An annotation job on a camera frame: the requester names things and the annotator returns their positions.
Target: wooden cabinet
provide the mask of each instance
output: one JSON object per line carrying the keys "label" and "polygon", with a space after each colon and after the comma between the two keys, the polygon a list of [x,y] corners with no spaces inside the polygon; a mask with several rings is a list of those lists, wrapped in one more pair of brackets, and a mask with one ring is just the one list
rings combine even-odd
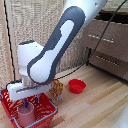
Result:
{"label": "wooden cabinet", "polygon": [[[84,29],[86,47],[95,48],[107,22],[94,19]],[[128,80],[128,24],[110,23],[90,63]]]}

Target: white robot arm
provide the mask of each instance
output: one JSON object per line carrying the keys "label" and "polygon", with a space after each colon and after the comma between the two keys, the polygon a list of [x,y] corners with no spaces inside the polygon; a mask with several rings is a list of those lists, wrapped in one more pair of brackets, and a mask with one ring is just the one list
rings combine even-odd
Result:
{"label": "white robot arm", "polygon": [[38,56],[27,66],[29,77],[46,85],[55,77],[56,65],[80,29],[86,27],[106,4],[106,0],[67,0],[61,18]]}
{"label": "white robot arm", "polygon": [[50,89],[49,84],[54,80],[56,65],[67,47],[76,34],[95,18],[106,2],[107,0],[67,0],[61,18],[44,47],[32,40],[18,46],[22,82],[7,86],[12,101]]}

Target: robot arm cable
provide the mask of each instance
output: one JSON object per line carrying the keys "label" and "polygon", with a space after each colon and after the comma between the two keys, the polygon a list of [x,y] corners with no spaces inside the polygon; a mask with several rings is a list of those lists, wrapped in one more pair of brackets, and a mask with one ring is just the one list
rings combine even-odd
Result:
{"label": "robot arm cable", "polygon": [[103,38],[103,36],[104,36],[104,34],[105,34],[105,32],[106,32],[106,30],[107,30],[109,24],[110,24],[111,21],[113,20],[114,16],[116,15],[116,13],[119,11],[119,9],[120,9],[127,1],[128,1],[128,0],[125,0],[125,1],[117,8],[117,10],[114,12],[114,14],[112,15],[112,17],[111,17],[110,20],[108,21],[108,23],[107,23],[107,25],[106,25],[106,27],[105,27],[105,29],[104,29],[104,31],[103,31],[103,33],[102,33],[102,35],[101,35],[99,41],[98,41],[98,43],[97,43],[95,49],[93,50],[93,52],[92,52],[92,54],[89,56],[89,58],[88,58],[83,64],[81,64],[78,68],[76,68],[74,71],[72,71],[72,72],[70,72],[70,73],[68,73],[68,74],[66,74],[66,75],[64,75],[64,76],[61,76],[61,77],[59,77],[59,78],[56,78],[56,79],[54,79],[54,80],[59,80],[59,79],[62,79],[62,78],[64,78],[64,77],[66,77],[66,76],[69,76],[69,75],[73,74],[73,73],[76,72],[79,68],[81,68],[86,62],[88,62],[88,61],[90,60],[90,58],[93,56],[94,52],[96,51],[96,49],[97,49],[99,43],[101,42],[101,40],[102,40],[102,38]]}

